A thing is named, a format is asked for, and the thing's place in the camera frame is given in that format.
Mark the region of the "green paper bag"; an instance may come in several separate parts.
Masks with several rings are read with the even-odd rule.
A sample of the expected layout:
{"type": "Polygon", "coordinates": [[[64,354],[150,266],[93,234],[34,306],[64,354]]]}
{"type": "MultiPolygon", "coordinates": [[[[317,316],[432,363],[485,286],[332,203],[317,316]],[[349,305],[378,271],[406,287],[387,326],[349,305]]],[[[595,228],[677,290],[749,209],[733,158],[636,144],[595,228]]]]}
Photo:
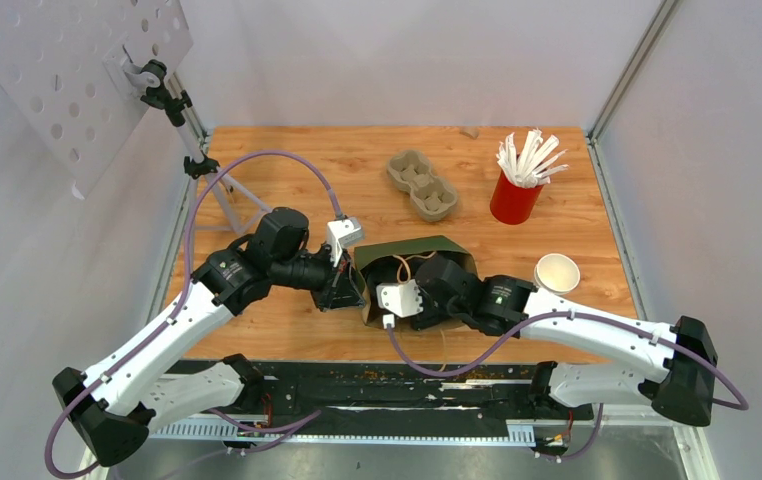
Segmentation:
{"type": "MultiPolygon", "coordinates": [[[[377,303],[376,289],[370,290],[363,276],[363,269],[373,261],[384,258],[394,257],[402,262],[404,269],[400,270],[399,282],[404,283],[414,279],[417,269],[423,262],[437,254],[444,255],[460,264],[465,270],[477,275],[475,261],[470,253],[445,236],[422,237],[410,240],[400,240],[387,243],[380,243],[368,246],[362,246],[355,249],[356,268],[359,279],[363,286],[363,295],[366,305],[361,311],[361,319],[365,326],[385,330],[394,334],[397,326],[402,324],[411,328],[410,320],[414,317],[400,318],[396,321],[394,328],[384,329],[382,326],[382,310],[377,303]]],[[[427,330],[444,331],[447,328],[456,328],[463,324],[456,321],[441,326],[435,326],[427,330]]]]}

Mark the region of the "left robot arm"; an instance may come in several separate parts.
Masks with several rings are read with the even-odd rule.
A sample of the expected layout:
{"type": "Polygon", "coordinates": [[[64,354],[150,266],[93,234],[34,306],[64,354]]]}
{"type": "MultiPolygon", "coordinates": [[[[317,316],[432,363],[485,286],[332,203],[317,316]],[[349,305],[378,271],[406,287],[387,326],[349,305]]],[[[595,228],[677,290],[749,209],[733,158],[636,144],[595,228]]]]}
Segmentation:
{"type": "Polygon", "coordinates": [[[210,254],[172,303],[122,347],[85,371],[67,367],[52,381],[99,465],[130,457],[150,434],[212,408],[255,411],[263,400],[263,375],[241,354],[196,374],[160,383],[160,377],[210,332],[266,298],[275,286],[310,293],[321,311],[361,308],[348,247],[364,237],[353,217],[331,221],[326,240],[306,248],[309,220],[278,207],[262,216],[255,232],[210,254]]]}

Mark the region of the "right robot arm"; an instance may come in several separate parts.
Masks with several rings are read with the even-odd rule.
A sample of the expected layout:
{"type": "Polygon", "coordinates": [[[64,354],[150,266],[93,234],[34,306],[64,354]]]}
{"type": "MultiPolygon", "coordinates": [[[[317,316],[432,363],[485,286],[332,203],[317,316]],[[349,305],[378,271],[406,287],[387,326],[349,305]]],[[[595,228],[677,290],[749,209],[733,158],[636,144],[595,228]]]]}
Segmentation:
{"type": "Polygon", "coordinates": [[[563,344],[601,364],[536,365],[528,403],[541,417],[588,404],[648,405],[681,424],[706,427],[715,404],[717,353],[705,324],[610,314],[507,275],[478,278],[435,255],[404,284],[405,313],[455,319],[487,336],[563,344]]]}

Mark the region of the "cardboard cup carrier stack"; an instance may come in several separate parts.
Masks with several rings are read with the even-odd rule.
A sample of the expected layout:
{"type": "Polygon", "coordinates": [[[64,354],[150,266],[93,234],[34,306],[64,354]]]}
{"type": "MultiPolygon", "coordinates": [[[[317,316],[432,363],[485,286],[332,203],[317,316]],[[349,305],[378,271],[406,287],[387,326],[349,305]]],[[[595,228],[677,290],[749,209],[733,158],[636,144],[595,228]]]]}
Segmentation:
{"type": "Polygon", "coordinates": [[[393,185],[408,195],[416,214],[429,223],[448,217],[456,208],[459,195],[455,188],[439,176],[428,157],[418,150],[403,150],[386,164],[393,185]]]}

